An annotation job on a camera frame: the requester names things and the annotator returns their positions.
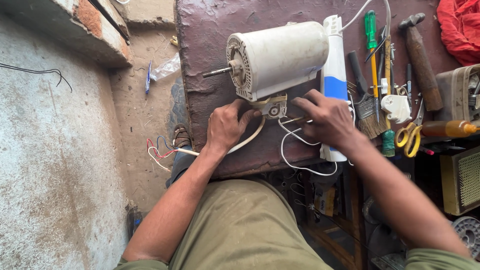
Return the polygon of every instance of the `hand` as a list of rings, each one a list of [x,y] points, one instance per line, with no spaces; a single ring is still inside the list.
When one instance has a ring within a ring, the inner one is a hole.
[[[353,126],[348,104],[340,99],[327,98],[315,89],[303,98],[294,98],[292,104],[299,107],[313,120],[299,121],[305,135],[332,146],[342,152],[358,135]]]
[[[246,104],[245,100],[236,99],[231,104],[216,108],[210,114],[205,147],[226,155],[237,144],[250,120],[262,114],[259,110],[248,110],[239,122],[239,109]]]

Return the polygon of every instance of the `yellow scissors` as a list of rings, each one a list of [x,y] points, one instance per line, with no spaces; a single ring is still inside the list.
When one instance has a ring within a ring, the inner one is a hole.
[[[420,146],[420,130],[422,128],[421,122],[423,120],[423,98],[420,101],[420,108],[419,112],[417,113],[417,117],[411,123],[408,124],[407,127],[402,127],[395,133],[395,146],[396,147],[403,147],[403,153],[405,156],[412,158],[416,156],[419,146]],[[401,141],[398,141],[400,135],[403,134],[403,138]]]

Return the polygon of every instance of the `orange bottle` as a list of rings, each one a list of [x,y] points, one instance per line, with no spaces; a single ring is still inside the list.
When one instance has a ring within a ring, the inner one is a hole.
[[[426,121],[422,123],[421,132],[425,136],[468,137],[480,130],[466,120]]]

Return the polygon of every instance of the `red cloth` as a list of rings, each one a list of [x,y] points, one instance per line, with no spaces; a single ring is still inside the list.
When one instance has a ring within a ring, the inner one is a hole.
[[[442,42],[464,66],[480,63],[480,0],[440,0]]]

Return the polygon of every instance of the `green screwdriver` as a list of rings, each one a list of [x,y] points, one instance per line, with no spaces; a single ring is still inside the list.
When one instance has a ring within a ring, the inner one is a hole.
[[[377,40],[375,39],[375,33],[377,32],[377,26],[375,21],[375,11],[370,10],[365,13],[365,33],[367,34],[367,49],[370,52],[377,46]],[[377,85],[377,64],[375,61],[375,54],[370,58],[372,63],[372,79],[373,79],[373,96],[375,97],[375,113],[377,114],[377,122],[380,122],[380,116],[378,114],[378,85]]]

